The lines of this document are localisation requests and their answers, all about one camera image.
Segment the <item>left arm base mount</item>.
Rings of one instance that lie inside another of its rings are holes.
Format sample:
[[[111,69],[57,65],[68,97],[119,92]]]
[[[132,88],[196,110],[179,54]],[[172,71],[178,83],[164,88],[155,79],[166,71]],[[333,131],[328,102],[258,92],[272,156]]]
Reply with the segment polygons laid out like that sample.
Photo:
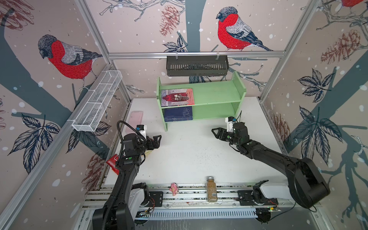
[[[146,183],[138,183],[132,186],[128,207],[132,208],[154,208],[162,207],[163,205],[163,192],[162,191],[150,191]]]

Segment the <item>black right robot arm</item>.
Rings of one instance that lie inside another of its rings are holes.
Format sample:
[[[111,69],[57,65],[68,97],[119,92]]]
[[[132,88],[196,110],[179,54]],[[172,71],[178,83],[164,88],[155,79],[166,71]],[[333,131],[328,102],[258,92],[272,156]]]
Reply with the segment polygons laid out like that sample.
[[[292,199],[301,207],[309,209],[330,195],[327,182],[312,160],[286,156],[250,139],[245,123],[234,123],[232,132],[222,127],[211,132],[215,138],[235,145],[240,154],[284,174]]]

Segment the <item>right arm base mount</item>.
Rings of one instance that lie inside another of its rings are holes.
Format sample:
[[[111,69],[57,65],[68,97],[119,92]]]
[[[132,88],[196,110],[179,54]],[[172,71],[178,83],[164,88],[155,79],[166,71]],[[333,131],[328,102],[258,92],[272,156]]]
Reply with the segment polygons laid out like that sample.
[[[278,206],[276,198],[266,198],[261,192],[261,185],[269,180],[262,180],[252,186],[252,190],[238,190],[238,197],[234,200],[239,201],[241,206]]]

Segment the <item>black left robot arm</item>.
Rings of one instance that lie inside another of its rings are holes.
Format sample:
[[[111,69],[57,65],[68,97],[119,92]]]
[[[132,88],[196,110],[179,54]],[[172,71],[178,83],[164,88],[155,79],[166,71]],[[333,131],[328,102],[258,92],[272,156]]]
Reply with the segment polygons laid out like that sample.
[[[122,146],[115,164],[119,171],[118,178],[104,206],[93,214],[93,230],[134,230],[138,209],[150,203],[155,204],[147,184],[134,184],[134,180],[146,160],[146,152],[158,149],[162,136],[150,138],[146,135],[144,125],[133,128],[122,120],[117,122],[119,130],[122,124],[133,132],[125,136],[119,133]]]

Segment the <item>pink Hamlet book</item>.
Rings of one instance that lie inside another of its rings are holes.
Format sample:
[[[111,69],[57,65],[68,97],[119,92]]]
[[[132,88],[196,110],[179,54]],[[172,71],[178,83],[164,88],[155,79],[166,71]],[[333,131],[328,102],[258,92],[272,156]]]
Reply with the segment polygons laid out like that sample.
[[[161,107],[194,104],[194,93],[191,88],[161,90]]]

